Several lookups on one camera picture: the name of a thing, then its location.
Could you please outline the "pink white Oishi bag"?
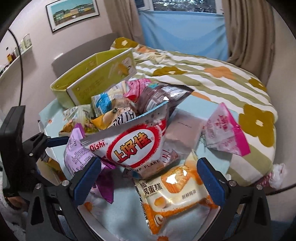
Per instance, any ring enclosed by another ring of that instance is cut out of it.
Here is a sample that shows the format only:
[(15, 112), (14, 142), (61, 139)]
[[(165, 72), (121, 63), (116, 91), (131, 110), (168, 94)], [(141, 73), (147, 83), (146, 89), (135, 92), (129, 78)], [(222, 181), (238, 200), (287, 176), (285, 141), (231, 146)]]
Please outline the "pink white Oishi bag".
[(244, 132), (224, 103), (220, 103), (206, 121), (202, 135), (209, 149), (241, 157), (250, 154)]

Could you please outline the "framed landscape picture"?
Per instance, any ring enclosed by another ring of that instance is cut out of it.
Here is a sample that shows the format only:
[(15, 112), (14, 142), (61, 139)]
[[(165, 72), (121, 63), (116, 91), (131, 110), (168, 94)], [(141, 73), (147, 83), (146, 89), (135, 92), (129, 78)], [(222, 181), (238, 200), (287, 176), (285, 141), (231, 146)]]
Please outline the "framed landscape picture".
[(96, 1), (93, 0), (63, 0), (46, 5), (46, 12), (52, 32), (68, 25), (99, 16)]

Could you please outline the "beige curtain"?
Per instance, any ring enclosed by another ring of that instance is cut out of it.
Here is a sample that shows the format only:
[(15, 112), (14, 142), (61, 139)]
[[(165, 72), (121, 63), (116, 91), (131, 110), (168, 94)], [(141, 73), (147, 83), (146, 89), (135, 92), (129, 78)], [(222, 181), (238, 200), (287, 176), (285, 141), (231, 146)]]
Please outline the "beige curtain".
[(222, 1), (228, 62), (267, 85), (274, 60), (275, 27), (271, 5), (259, 0)]
[(145, 45), (134, 0), (105, 0), (104, 5), (113, 32), (117, 32), (120, 37), (126, 37)]

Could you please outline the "purple snack bag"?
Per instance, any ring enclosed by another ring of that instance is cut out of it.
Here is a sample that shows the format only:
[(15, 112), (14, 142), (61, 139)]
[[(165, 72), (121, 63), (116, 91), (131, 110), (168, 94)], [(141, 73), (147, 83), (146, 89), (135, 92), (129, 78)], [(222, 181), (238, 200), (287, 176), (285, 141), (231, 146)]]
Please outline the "purple snack bag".
[[(72, 176), (82, 170), (91, 158), (96, 156), (81, 145), (81, 140), (84, 137), (84, 128), (80, 123), (77, 123), (71, 132), (64, 152), (64, 163)], [(108, 161), (102, 160), (100, 162), (101, 170), (95, 172), (96, 180), (90, 192), (112, 204), (114, 201), (114, 180), (111, 172), (116, 166)]]

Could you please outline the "red white Oishi shrimp bag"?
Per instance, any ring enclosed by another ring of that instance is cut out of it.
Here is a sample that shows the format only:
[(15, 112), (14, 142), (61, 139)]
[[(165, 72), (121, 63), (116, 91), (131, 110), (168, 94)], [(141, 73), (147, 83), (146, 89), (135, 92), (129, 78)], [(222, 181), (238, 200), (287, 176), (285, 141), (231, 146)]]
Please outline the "red white Oishi shrimp bag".
[(130, 175), (147, 179), (171, 161), (165, 144), (169, 115), (167, 101), (118, 126), (87, 136), (81, 145), (96, 156), (130, 170)]

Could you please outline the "green cardboard box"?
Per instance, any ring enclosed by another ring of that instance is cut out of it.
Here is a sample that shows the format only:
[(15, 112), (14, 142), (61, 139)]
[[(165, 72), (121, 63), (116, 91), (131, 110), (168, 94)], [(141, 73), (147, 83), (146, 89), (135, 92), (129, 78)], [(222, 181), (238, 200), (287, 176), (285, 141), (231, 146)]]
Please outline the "green cardboard box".
[(60, 105), (90, 104), (91, 97), (137, 73), (131, 48), (95, 53), (69, 69), (50, 86)]

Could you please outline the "translucent brown cake packet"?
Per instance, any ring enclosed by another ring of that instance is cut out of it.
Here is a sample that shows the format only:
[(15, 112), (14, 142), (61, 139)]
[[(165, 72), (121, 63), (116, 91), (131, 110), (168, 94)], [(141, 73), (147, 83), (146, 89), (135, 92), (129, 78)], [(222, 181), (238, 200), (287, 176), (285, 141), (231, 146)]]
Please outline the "translucent brown cake packet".
[(205, 122), (187, 111), (175, 109), (165, 132), (163, 148), (185, 159), (191, 150), (196, 150)]

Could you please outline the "wall shelf with bottles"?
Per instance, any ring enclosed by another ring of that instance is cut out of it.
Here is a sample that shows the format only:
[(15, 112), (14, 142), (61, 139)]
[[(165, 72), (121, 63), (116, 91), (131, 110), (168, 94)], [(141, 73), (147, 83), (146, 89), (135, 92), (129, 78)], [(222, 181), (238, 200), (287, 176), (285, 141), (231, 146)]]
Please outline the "wall shelf with bottles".
[(23, 37), (18, 47), (14, 49), (8, 48), (6, 52), (10, 51), (11, 61), (1, 66), (1, 79), (20, 61), (20, 56), (26, 55), (32, 49), (33, 44), (29, 33)]

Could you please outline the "green cartoon snack bag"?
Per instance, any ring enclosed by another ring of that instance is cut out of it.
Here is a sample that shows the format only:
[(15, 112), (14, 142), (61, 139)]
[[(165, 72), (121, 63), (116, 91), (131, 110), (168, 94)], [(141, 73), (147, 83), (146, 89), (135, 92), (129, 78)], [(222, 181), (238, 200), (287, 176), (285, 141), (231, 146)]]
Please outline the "green cartoon snack bag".
[(91, 120), (94, 118), (94, 112), (90, 104), (79, 105), (63, 111), (63, 116), (67, 123), (59, 132), (59, 137), (69, 136), (76, 124), (81, 124), (86, 135), (98, 132)]

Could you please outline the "beige left curtain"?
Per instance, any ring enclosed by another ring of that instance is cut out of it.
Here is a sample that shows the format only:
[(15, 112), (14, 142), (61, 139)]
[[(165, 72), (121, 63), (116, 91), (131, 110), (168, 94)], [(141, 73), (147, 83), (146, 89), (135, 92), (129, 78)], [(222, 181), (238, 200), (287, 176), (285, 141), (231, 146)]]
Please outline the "beige left curtain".
[(126, 37), (145, 45), (134, 0), (105, 0), (104, 5), (113, 32), (117, 32), (120, 37)]

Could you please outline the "blue window cloth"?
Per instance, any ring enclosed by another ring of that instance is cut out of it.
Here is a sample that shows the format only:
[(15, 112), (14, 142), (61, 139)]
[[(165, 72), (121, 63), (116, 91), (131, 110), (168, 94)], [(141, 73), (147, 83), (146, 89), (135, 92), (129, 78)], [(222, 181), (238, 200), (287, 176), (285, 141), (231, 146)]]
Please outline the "blue window cloth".
[(226, 61), (228, 42), (223, 15), (189, 11), (140, 11), (145, 44)]

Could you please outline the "orange cake snack packet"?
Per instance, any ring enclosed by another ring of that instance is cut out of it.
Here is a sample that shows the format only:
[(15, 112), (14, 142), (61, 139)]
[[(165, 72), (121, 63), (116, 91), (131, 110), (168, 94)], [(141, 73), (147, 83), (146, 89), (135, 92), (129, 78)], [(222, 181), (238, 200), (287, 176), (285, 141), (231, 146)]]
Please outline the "orange cake snack packet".
[(153, 235), (159, 234), (168, 217), (201, 204), (217, 209), (197, 173), (198, 157), (191, 152), (184, 164), (174, 166), (150, 180), (135, 180), (146, 223)]

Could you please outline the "pink red striped packet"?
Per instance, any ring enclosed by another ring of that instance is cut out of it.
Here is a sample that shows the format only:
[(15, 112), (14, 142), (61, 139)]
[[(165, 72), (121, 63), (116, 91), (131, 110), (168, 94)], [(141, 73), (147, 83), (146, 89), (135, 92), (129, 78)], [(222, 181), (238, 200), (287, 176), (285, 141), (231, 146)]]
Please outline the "pink red striped packet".
[(143, 90), (151, 83), (150, 79), (142, 78), (127, 81), (126, 85), (128, 91), (123, 95), (125, 98), (128, 98), (132, 102), (136, 103), (143, 92)]

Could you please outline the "yellow black snack packet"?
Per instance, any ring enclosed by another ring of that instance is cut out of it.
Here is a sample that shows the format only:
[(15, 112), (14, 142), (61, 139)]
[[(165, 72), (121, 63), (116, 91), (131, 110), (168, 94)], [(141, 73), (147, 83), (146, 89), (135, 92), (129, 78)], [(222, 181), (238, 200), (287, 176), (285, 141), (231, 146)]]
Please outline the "yellow black snack packet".
[(114, 108), (107, 113), (91, 120), (91, 123), (100, 131), (112, 126), (118, 126), (136, 118), (132, 108)]

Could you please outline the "floral striped quilt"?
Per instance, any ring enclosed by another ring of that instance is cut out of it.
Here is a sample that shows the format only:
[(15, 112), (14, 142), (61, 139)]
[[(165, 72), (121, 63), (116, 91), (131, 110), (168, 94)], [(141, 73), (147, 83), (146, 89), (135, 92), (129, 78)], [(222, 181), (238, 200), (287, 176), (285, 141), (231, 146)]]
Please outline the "floral striped quilt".
[(136, 78), (185, 85), (194, 96), (223, 102), (238, 114), (250, 154), (232, 157), (227, 172), (239, 185), (248, 186), (273, 171), (278, 112), (255, 75), (224, 61), (152, 49), (125, 37), (115, 39), (111, 48), (132, 48)]

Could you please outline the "blue white snack packet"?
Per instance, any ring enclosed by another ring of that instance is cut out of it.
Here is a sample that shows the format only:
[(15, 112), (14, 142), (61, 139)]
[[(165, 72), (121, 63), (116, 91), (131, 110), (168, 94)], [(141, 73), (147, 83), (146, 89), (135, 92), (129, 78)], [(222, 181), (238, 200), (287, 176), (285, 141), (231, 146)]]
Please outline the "blue white snack packet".
[(124, 97), (129, 87), (126, 81), (121, 81), (106, 92), (91, 97), (91, 106), (96, 117), (99, 117), (110, 110), (124, 106), (128, 99)]

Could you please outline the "brown chocolate candy bag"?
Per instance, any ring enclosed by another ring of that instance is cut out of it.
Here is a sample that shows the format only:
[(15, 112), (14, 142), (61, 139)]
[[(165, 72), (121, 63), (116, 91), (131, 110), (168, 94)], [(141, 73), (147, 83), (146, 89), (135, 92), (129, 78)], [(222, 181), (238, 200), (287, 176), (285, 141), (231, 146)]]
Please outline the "brown chocolate candy bag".
[(137, 111), (143, 114), (167, 101), (169, 104), (169, 116), (171, 116), (175, 108), (192, 92), (192, 89), (184, 85), (170, 85), (160, 82), (150, 83), (139, 95), (136, 102)]

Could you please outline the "beige right curtain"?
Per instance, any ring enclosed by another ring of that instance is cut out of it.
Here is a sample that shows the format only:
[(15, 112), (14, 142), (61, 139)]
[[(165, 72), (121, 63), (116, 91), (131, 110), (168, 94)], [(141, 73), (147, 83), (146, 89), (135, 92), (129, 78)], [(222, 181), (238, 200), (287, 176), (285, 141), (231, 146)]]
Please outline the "beige right curtain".
[(271, 5), (259, 0), (222, 1), (228, 62), (267, 85), (274, 60), (275, 27)]

